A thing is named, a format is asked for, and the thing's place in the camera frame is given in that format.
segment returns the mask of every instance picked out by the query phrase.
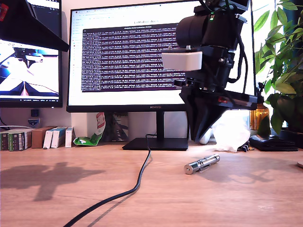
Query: small box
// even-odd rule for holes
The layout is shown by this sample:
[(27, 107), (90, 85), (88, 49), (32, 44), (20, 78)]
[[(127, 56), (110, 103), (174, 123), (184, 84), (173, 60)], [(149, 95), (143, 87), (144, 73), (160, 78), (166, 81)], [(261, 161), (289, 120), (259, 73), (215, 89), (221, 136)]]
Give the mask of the small box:
[(68, 127), (65, 131), (65, 147), (71, 148), (75, 139), (75, 131), (73, 127)]
[(53, 128), (55, 128), (55, 126), (47, 126), (44, 128), (32, 130), (32, 148), (43, 148), (45, 133), (47, 130)]

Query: black cable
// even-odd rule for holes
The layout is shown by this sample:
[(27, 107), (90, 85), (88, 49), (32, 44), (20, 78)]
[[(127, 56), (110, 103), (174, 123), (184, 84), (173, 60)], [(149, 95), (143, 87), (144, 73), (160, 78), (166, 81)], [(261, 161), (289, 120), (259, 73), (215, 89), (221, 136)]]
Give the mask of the black cable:
[(148, 149), (148, 155), (146, 157), (146, 160), (144, 161), (142, 167), (141, 167), (141, 170), (139, 172), (139, 175), (138, 175), (138, 180), (137, 180), (137, 184), (135, 185), (135, 187), (131, 190), (128, 190), (126, 192), (123, 192), (123, 193), (120, 193), (118, 195), (114, 195), (112, 197), (109, 197), (105, 200), (102, 200), (98, 203), (96, 203), (95, 205), (87, 208), (85, 211), (83, 211), (82, 213), (78, 214), (76, 217), (74, 217), (72, 220), (70, 220), (64, 227), (71, 227), (73, 224), (75, 224), (77, 221), (79, 221), (81, 218), (83, 218), (85, 215), (91, 213), (93, 210), (97, 209), (98, 207), (108, 203), (108, 202), (111, 202), (112, 200), (115, 200), (115, 199), (118, 199), (118, 198), (121, 198), (123, 196), (126, 196), (126, 195), (129, 195), (133, 192), (135, 192), (139, 186), (140, 186), (140, 183), (141, 183), (141, 177), (142, 177), (142, 173), (145, 169), (145, 166), (146, 166), (146, 163), (148, 161), (148, 159), (150, 158), (151, 156), (151, 149), (149, 147), (149, 144), (148, 144), (148, 139), (147, 139), (147, 136), (156, 136), (155, 134), (147, 134), (145, 137), (146, 137), (146, 142), (147, 142), (147, 149)]
[(232, 29), (233, 29), (234, 33), (236, 33), (236, 35), (237, 35), (238, 43), (239, 43), (239, 46), (240, 46), (240, 52), (242, 52), (242, 56), (244, 57), (244, 60), (245, 60), (245, 78), (244, 78), (244, 87), (243, 87), (243, 93), (245, 93), (246, 83), (247, 83), (247, 75), (248, 75), (248, 60), (247, 60), (246, 53), (244, 51), (244, 44), (243, 44), (241, 35), (240, 35), (239, 31), (237, 30), (237, 28), (235, 27), (235, 24), (232, 21), (232, 13), (231, 13), (231, 9), (230, 9), (230, 5), (229, 5), (228, 0), (225, 0), (225, 4), (227, 6), (226, 7), (227, 8), (227, 13), (229, 15), (229, 19), (230, 19)]
[(3, 120), (1, 119), (1, 117), (0, 117), (0, 121), (1, 121), (1, 123), (2, 123), (2, 124), (4, 124), (5, 126), (7, 125), (6, 123), (4, 123), (4, 122), (3, 122)]
[(210, 13), (214, 13), (214, 11), (212, 11), (212, 10), (203, 2), (203, 0), (199, 0), (199, 2), (200, 2), (201, 5), (202, 5), (205, 9), (207, 9)]

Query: white plastic part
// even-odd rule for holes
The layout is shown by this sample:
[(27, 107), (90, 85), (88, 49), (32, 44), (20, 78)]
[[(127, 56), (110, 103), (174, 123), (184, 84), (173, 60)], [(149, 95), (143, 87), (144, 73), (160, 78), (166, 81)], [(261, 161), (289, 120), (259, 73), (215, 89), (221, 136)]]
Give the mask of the white plastic part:
[(212, 134), (213, 134), (213, 129), (212, 128), (208, 129), (199, 142), (201, 144), (207, 144)]
[(202, 51), (162, 53), (163, 67), (171, 70), (194, 71), (202, 68)]

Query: wire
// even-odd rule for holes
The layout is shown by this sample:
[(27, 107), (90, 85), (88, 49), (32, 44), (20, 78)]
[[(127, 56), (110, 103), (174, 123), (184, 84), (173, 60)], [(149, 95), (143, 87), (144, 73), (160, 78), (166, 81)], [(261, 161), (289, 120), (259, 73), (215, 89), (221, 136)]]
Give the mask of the wire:
[(31, 127), (22, 126), (22, 125), (0, 125), (0, 128), (4, 128), (4, 127), (32, 129)]
[(5, 127), (1, 127), (1, 128), (3, 128), (3, 129), (6, 130), (6, 131), (7, 131), (7, 130), (10, 130), (10, 128), (8, 127), (8, 125), (7, 125), (6, 123), (3, 122), (3, 120), (2, 120), (1, 117), (0, 117), (0, 121), (1, 121), (1, 123), (4, 124), (4, 126), (5, 126)]
[(238, 43), (239, 43), (239, 46), (240, 46), (240, 52), (242, 52), (242, 57), (244, 57), (244, 61), (245, 61), (245, 78), (244, 78), (244, 87), (243, 87), (243, 93), (245, 93), (246, 83), (247, 83), (247, 75), (248, 75), (248, 60), (247, 60), (246, 53), (244, 51), (244, 44), (243, 44), (241, 35), (237, 31), (237, 29), (235, 28), (235, 24), (232, 21), (232, 13), (231, 13), (231, 9), (230, 9), (230, 5), (229, 5), (228, 0), (225, 0), (225, 4), (227, 6), (226, 7), (227, 8), (227, 13), (229, 15), (229, 19), (230, 19), (230, 23), (231, 23), (232, 29), (233, 29), (234, 33), (236, 33), (236, 35), (237, 35)]
[(199, 2), (200, 2), (201, 5), (202, 5), (205, 9), (207, 9), (210, 13), (214, 13), (214, 11), (212, 11), (212, 10), (203, 2), (203, 0), (199, 0)]
[(149, 147), (149, 144), (148, 144), (148, 139), (147, 139), (147, 136), (156, 136), (155, 134), (146, 134), (145, 137), (146, 137), (146, 142), (147, 142), (147, 149), (148, 149), (148, 155), (141, 167), (141, 170), (139, 172), (139, 175), (138, 175), (138, 180), (137, 180), (137, 184), (135, 185), (135, 187), (131, 190), (128, 190), (126, 192), (123, 192), (123, 193), (120, 193), (118, 195), (114, 195), (112, 197), (109, 197), (105, 200), (102, 200), (101, 202), (98, 202), (96, 203), (95, 205), (87, 208), (85, 211), (83, 211), (82, 213), (78, 214), (76, 217), (74, 217), (72, 220), (70, 220), (64, 227), (71, 227), (73, 224), (75, 224), (77, 221), (79, 221), (81, 218), (83, 218), (85, 215), (91, 213), (93, 210), (97, 209), (98, 207), (108, 203), (108, 202), (111, 202), (112, 200), (115, 200), (115, 199), (118, 199), (118, 198), (121, 198), (123, 196), (126, 196), (126, 195), (129, 195), (133, 192), (135, 192), (139, 186), (140, 186), (140, 183), (141, 183), (141, 177), (142, 177), (142, 173), (146, 167), (146, 163), (148, 161), (148, 159), (150, 158), (151, 156), (151, 149)]

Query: metal cylinder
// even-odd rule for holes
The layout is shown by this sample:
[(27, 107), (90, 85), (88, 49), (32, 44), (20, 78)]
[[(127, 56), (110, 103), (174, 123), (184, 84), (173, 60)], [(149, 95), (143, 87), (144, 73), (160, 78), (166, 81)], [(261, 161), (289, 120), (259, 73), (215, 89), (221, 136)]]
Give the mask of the metal cylinder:
[(191, 175), (197, 171), (201, 171), (204, 168), (217, 163), (220, 161), (220, 156), (218, 154), (205, 157), (203, 159), (197, 160), (196, 162), (189, 163), (184, 166), (184, 172)]

